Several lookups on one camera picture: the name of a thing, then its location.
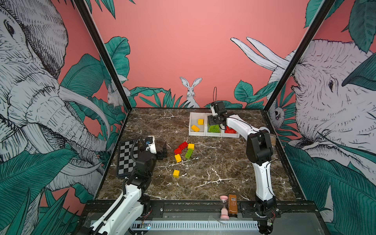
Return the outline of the white three-compartment bin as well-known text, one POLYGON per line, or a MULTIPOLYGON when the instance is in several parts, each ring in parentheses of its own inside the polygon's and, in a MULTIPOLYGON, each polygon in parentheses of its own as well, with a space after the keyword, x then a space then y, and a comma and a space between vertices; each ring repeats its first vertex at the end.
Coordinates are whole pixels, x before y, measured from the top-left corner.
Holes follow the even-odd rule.
POLYGON ((209 125, 211 113, 190 113, 189 136, 239 138, 240 134, 229 127, 209 125))

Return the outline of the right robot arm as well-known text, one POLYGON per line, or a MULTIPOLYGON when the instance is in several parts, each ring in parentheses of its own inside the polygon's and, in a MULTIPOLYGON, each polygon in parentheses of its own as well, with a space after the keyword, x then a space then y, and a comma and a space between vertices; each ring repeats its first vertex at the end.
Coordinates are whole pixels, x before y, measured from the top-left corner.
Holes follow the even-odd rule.
POLYGON ((229 127, 247 141, 246 156, 253 165, 256 179, 256 213, 261 218, 268 217, 276 206, 270 174, 273 147, 269 129, 253 127, 238 115, 228 112, 222 101, 212 102, 210 109, 210 125, 229 127))

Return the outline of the red arch lego piece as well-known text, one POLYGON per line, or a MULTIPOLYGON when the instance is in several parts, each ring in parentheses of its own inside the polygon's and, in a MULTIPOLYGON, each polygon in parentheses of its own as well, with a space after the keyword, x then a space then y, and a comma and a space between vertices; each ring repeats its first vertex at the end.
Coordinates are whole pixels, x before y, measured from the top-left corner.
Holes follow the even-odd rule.
POLYGON ((227 126, 224 133, 226 133, 226 134, 237 134, 237 131, 227 126))

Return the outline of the green lego brick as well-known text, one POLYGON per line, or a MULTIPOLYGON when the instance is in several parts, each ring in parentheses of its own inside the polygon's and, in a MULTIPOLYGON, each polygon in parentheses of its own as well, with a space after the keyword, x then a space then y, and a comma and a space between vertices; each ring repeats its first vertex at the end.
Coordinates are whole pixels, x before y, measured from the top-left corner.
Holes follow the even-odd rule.
POLYGON ((192 154, 193 154, 193 150, 188 149, 186 154, 185 154, 185 158, 189 160, 191 158, 192 154))
POLYGON ((221 128, 219 125, 209 125, 208 126, 209 133, 221 133, 221 128))

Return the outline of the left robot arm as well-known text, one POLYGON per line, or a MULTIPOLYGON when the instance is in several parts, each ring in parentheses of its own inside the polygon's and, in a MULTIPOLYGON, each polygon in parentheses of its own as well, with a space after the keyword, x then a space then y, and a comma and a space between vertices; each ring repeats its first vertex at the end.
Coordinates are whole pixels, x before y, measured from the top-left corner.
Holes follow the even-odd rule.
POLYGON ((166 149, 158 152, 155 137, 138 136, 133 142, 130 157, 135 161, 128 179, 122 183, 122 193, 110 208, 89 228, 82 226, 77 235, 124 235, 138 218, 151 214, 150 197, 145 191, 152 181, 158 159, 163 159, 166 149))

